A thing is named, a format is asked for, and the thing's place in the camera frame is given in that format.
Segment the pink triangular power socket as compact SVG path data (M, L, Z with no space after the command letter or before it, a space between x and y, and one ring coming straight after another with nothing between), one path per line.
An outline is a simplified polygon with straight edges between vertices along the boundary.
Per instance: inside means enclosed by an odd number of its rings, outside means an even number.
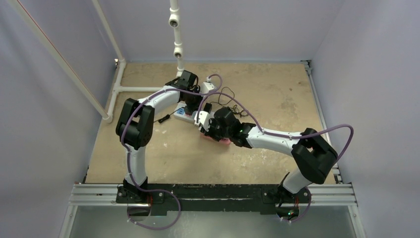
M201 135L201 138L207 139L207 140L212 141L212 142L217 142L217 143L220 143L220 144L223 144L223 145L230 145L231 144L231 141L229 139L226 139L226 138L216 140L216 139L211 138L210 136L206 136L206 135Z

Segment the white multicolour power strip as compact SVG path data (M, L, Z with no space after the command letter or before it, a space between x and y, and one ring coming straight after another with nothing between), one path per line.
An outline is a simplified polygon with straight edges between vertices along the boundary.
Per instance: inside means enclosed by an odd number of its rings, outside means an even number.
M176 119L180 119L180 120L186 121L188 123L194 124L197 111L194 111L191 115L188 115L188 114L185 113L185 107L186 107L185 103L179 102L176 105L176 108L174 110L174 114L173 114L174 117Z

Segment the black power adapter with switch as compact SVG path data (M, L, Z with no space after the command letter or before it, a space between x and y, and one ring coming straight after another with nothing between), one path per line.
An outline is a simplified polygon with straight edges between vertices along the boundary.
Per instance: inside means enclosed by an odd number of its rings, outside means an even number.
M185 121L193 121L192 116L185 113L184 107L179 107L175 111L170 114L165 115L164 117L155 120L155 122L163 123L164 121L170 119L174 116L177 119L185 120Z

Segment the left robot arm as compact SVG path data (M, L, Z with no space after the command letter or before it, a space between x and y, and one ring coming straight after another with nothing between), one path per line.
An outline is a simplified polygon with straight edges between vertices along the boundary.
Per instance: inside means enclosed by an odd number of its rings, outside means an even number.
M115 131L127 152L123 194L128 193L134 202L141 203L148 196L145 150L153 134L155 115L179 102L185 103L185 114L192 115L203 99L200 90L198 76L185 70L152 95L124 102Z

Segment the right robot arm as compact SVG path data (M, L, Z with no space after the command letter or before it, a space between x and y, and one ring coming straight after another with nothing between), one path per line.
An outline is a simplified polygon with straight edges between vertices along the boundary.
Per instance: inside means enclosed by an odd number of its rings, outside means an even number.
M337 152L312 128L289 133L259 128L255 123L240 122L227 108L213 114L200 111L194 120L201 133L215 141L227 139L238 147L266 149L292 157L297 168L278 187L279 198L285 202L310 184L324 184L338 158Z

